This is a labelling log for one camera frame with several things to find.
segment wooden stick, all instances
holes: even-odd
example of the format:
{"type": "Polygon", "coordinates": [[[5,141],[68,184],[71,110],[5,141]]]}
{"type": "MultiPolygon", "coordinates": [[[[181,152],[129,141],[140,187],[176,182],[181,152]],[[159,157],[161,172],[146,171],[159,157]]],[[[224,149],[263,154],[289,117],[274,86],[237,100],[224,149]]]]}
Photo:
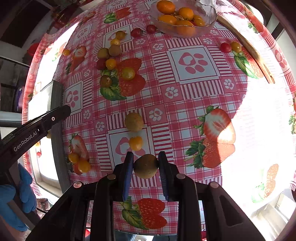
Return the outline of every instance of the wooden stick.
{"type": "Polygon", "coordinates": [[[237,39],[242,43],[242,45],[254,58],[259,68],[263,72],[265,78],[267,79],[268,83],[274,84],[275,81],[272,73],[269,71],[268,67],[264,63],[264,60],[257,52],[257,50],[253,47],[253,45],[251,45],[251,43],[248,40],[246,40],[246,38],[242,36],[226,18],[223,18],[222,16],[218,15],[217,22],[228,28],[237,37],[237,39]]]}

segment metal screw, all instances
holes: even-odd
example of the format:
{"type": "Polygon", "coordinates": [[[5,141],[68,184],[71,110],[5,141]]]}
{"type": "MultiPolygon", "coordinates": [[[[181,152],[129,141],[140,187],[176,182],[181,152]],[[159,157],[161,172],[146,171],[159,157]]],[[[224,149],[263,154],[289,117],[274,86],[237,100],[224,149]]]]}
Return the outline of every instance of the metal screw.
{"type": "Polygon", "coordinates": [[[74,188],[80,188],[82,186],[82,183],[81,182],[75,182],[74,184],[73,184],[73,187],[74,188]]]}
{"type": "Polygon", "coordinates": [[[219,187],[219,184],[218,184],[217,182],[211,182],[211,183],[210,183],[210,186],[211,186],[212,188],[218,188],[218,187],[219,187]]]}
{"type": "Polygon", "coordinates": [[[178,173],[178,174],[176,175],[176,177],[177,177],[178,179],[185,179],[185,175],[182,174],[182,173],[178,173]]]}
{"type": "Polygon", "coordinates": [[[109,174],[109,175],[107,176],[107,178],[108,178],[109,180],[114,180],[114,179],[116,178],[116,175],[115,175],[115,174],[109,174]]]}

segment pink checkered tablecloth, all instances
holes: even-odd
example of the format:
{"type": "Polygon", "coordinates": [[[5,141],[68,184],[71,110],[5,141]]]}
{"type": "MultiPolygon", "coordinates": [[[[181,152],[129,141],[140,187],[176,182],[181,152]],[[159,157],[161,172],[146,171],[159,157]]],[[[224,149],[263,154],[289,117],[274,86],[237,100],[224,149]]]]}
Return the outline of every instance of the pink checkered tablecloth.
{"type": "MultiPolygon", "coordinates": [[[[144,145],[134,152],[135,159],[146,153],[157,156],[165,151],[169,162],[176,164],[179,172],[205,184],[218,182],[250,215],[289,187],[294,174],[295,138],[291,126],[294,133],[296,87],[292,71],[268,30],[263,26],[259,29],[254,19],[251,23],[239,1],[220,0],[219,4],[229,7],[228,12],[220,15],[255,46],[274,75],[275,84],[267,83],[247,52],[243,56],[247,58],[249,69],[238,67],[234,53],[221,52],[221,43],[237,39],[219,23],[215,23],[209,34],[199,38],[147,34],[145,28],[152,23],[149,9],[153,2],[105,0],[80,14],[56,34],[46,34],[29,70],[22,121],[27,121],[32,95],[52,79],[62,83],[64,103],[72,109],[62,131],[65,153],[70,152],[68,145],[72,134],[78,134],[85,142],[91,163],[89,172],[82,175],[69,172],[69,176],[72,182],[90,183],[111,173],[131,150],[128,144],[131,136],[124,126],[124,118],[129,112],[137,112],[144,120],[144,128],[138,133],[144,145]],[[105,23],[111,13],[119,19],[105,23]],[[134,28],[141,28],[144,34],[132,38],[130,32],[134,28]],[[127,36],[120,44],[122,53],[115,59],[120,63],[128,58],[139,58],[138,74],[146,83],[135,95],[110,101],[100,91],[101,71],[96,69],[96,55],[100,48],[110,46],[110,40],[119,30],[125,31],[127,36]],[[71,55],[60,55],[61,51],[80,46],[86,47],[86,55],[78,67],[67,74],[71,55]],[[192,159],[184,161],[188,158],[186,151],[192,141],[208,138],[201,128],[194,126],[202,124],[209,106],[218,107],[220,113],[231,118],[236,139],[234,144],[226,144],[231,146],[222,147],[230,147],[232,151],[220,165],[195,168],[189,166],[192,159]],[[264,194],[268,187],[271,194],[267,196],[264,194]]],[[[31,172],[28,155],[24,158],[26,168],[31,172]]],[[[38,194],[36,184],[33,188],[38,194]]],[[[159,215],[167,224],[159,229],[135,227],[123,217],[122,204],[115,203],[115,229],[144,234],[177,232],[178,203],[165,201],[159,172],[150,179],[140,179],[133,174],[129,194],[133,209],[142,198],[163,201],[165,209],[159,215]]]]}

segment blue glove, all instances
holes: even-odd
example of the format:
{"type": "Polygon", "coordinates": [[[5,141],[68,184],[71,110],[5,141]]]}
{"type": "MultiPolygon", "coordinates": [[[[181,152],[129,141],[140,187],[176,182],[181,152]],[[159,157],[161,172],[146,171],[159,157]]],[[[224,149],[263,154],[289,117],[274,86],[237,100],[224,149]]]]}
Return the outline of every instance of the blue glove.
{"type": "MultiPolygon", "coordinates": [[[[23,202],[22,209],[25,213],[34,211],[37,206],[37,200],[31,189],[30,184],[33,179],[28,171],[18,164],[20,172],[20,200],[23,202]]],[[[16,216],[16,214],[9,208],[7,203],[15,196],[15,188],[11,185],[0,185],[0,215],[11,227],[19,231],[26,231],[27,226],[16,216]]]]}

